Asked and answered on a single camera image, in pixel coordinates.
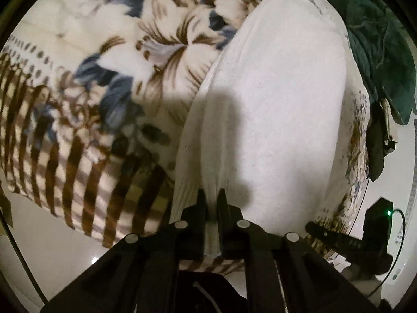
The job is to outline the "white knit garment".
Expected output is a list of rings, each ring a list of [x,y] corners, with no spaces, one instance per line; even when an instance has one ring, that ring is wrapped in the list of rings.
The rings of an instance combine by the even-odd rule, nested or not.
[[[216,199],[267,232],[303,234],[332,171],[347,77],[336,26],[308,0],[262,0],[208,72],[182,131],[171,218],[203,190],[204,253],[220,255]]]

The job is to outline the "floral cream blanket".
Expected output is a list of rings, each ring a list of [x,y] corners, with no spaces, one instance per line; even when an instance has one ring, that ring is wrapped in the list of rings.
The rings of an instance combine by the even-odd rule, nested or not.
[[[1,169],[9,189],[110,248],[171,218],[177,152],[211,67],[262,0],[38,0],[1,50]],[[347,232],[367,174],[367,91],[347,77],[324,199]]]

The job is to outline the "dark green garment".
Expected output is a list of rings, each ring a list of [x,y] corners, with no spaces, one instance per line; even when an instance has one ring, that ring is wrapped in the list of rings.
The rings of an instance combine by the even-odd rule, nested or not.
[[[372,103],[387,100],[394,120],[416,110],[416,67],[395,17],[382,0],[327,0],[345,23],[351,51]]]

